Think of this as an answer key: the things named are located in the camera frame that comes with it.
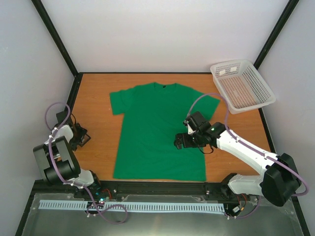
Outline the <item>green t-shirt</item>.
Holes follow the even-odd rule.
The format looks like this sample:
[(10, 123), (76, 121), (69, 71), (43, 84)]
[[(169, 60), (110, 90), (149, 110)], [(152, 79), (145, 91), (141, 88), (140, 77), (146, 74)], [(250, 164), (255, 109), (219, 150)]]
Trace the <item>green t-shirt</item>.
[(185, 133), (188, 112), (210, 120), (220, 101), (181, 85), (150, 83), (110, 93), (114, 115), (123, 115), (113, 177), (205, 181), (204, 154), (177, 149), (175, 136)]

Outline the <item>white perforated plastic basket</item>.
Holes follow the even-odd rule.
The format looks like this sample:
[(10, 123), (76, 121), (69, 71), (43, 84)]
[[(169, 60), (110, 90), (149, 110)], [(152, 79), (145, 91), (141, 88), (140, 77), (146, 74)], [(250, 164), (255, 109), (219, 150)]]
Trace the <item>white perforated plastic basket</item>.
[(268, 84), (246, 59), (221, 62), (212, 65), (210, 71), (231, 114), (259, 109), (276, 101)]

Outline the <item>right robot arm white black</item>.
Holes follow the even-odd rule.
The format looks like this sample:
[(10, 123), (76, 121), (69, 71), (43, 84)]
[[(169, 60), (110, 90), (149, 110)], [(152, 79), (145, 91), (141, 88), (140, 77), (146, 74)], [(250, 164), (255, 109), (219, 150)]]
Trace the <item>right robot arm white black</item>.
[(256, 176), (235, 174), (229, 178), (227, 185), (234, 194), (263, 196), (271, 204), (282, 207), (301, 186), (302, 181), (290, 155), (265, 151), (220, 122), (189, 127), (186, 133), (176, 134), (174, 140), (177, 149), (202, 149), (207, 145), (232, 154), (258, 173)]

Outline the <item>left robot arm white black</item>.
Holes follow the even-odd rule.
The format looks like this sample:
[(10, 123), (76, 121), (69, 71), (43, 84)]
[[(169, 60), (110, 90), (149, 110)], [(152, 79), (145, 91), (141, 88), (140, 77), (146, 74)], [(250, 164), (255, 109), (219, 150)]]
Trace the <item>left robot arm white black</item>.
[(62, 184), (57, 173), (65, 180), (66, 184), (82, 188), (92, 198), (102, 194), (102, 185), (97, 175), (90, 170), (80, 167), (74, 152), (78, 147), (83, 147), (91, 137), (87, 129), (83, 128), (74, 115), (67, 114), (67, 111), (56, 114), (58, 123), (52, 130), (54, 137), (49, 142), (33, 148), (37, 165), (43, 180), (48, 185)]

